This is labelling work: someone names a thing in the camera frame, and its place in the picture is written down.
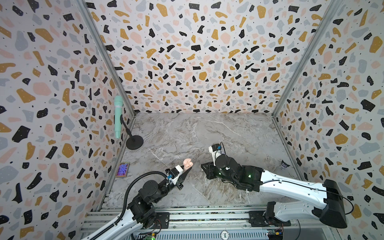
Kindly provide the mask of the pink earbud charging case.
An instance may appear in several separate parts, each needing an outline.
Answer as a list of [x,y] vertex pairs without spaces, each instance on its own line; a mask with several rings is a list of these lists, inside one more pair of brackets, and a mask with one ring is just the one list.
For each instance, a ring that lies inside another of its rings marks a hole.
[[183,161],[183,170],[184,172],[189,170],[193,166],[193,162],[191,159],[185,159]]

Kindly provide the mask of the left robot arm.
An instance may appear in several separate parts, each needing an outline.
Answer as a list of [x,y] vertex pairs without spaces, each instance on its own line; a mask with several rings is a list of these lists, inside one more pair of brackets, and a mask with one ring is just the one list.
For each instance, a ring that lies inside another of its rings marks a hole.
[[[151,227],[157,216],[154,203],[158,203],[175,187],[181,190],[184,187],[183,182],[191,169],[178,165],[173,169],[166,169],[164,173],[151,171],[140,175],[128,186],[121,213],[84,239],[122,240],[142,228]],[[159,175],[163,177],[163,180],[159,183],[154,180],[147,181],[138,191],[138,194],[129,202],[128,197],[133,186],[139,180],[152,175]]]

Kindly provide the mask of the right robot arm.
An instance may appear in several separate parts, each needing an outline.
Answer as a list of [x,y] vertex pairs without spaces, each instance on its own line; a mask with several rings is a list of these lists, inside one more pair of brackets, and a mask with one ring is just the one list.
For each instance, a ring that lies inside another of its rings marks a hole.
[[282,225],[293,219],[315,219],[337,229],[348,226],[344,197],[333,180],[311,183],[286,178],[254,166],[242,166],[225,154],[201,165],[207,179],[220,179],[236,189],[265,192],[294,199],[292,203],[269,202],[264,213],[267,224]]

